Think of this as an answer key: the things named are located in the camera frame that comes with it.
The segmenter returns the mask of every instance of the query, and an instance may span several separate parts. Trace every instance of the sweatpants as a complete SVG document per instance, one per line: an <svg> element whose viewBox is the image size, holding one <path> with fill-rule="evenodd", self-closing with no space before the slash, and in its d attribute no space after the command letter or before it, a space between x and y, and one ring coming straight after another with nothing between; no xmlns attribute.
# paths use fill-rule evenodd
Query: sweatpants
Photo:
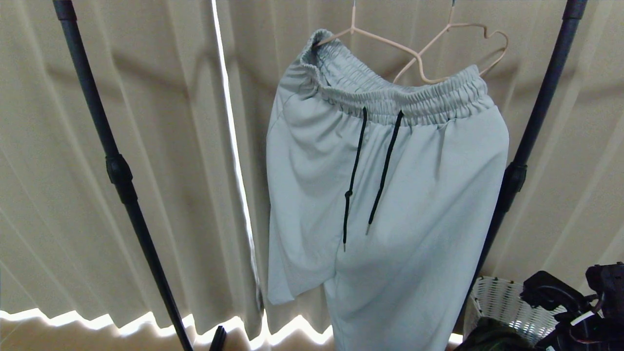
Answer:
<svg viewBox="0 0 624 351"><path fill-rule="evenodd" d="M444 350L479 260L509 135L476 66L387 82L316 31L267 135L268 298L324 285L336 350Z"/></svg>

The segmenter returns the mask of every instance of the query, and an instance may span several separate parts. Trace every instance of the dark cloth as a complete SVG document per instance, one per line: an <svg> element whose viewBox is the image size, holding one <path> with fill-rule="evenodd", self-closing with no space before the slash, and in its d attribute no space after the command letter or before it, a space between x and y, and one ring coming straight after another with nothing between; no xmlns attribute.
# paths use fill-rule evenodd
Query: dark cloth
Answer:
<svg viewBox="0 0 624 351"><path fill-rule="evenodd" d="M477 327L455 351L533 351L534 349L508 325L483 317Z"/></svg>

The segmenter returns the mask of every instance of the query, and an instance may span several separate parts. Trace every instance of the beige curtain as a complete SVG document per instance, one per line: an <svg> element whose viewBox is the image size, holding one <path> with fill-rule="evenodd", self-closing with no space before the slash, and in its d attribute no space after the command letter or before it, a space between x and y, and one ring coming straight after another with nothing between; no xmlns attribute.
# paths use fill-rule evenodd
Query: beige curtain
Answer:
<svg viewBox="0 0 624 351"><path fill-rule="evenodd" d="M182 317L261 311L209 2L75 1L91 68ZM51 1L0 7L2 310L153 311L170 325L114 186Z"/></svg>
<svg viewBox="0 0 624 351"><path fill-rule="evenodd" d="M230 92L241 149L261 288L266 292L268 192L265 134L276 86L310 34L351 22L351 0L218 1ZM358 0L357 25L414 49L446 24L451 1ZM456 22L481 22L510 36L509 51L486 76L510 132L513 157L552 53L565 1L458 0ZM624 3L590 1L557 94L516 198L484 273L524 280L540 269L583 286L585 269L624 259ZM366 37L346 45L390 81L410 57ZM452 31L424 55L427 75L488 65L504 44L479 29ZM417 69L400 81L421 85ZM303 314L319 332L329 324L321 289L284 306L265 299L272 332Z"/></svg>

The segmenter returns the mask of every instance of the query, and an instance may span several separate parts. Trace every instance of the plastic basket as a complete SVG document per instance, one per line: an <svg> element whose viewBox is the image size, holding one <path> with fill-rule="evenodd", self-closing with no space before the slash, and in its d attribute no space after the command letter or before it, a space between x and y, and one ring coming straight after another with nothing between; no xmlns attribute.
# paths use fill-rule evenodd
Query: plastic basket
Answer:
<svg viewBox="0 0 624 351"><path fill-rule="evenodd" d="M522 301L522 284L494 278L479 277L470 292L464 315L464 338L477 327L481 317L490 317L514 328L531 345L555 329L555 314L564 312L559 306L554 311L531 308Z"/></svg>

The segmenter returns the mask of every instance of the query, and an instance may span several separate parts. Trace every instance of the elastic waistband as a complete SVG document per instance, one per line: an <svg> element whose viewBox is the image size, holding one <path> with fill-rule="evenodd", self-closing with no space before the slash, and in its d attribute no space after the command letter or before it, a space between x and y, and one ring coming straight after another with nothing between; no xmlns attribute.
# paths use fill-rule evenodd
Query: elastic waistband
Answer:
<svg viewBox="0 0 624 351"><path fill-rule="evenodd" d="M475 65L438 84L399 86L370 70L338 39L315 47L332 35L326 29L314 32L298 64L324 99L355 116L366 107L369 120L381 124L394 124L399 111L404 126L443 124L494 106Z"/></svg>

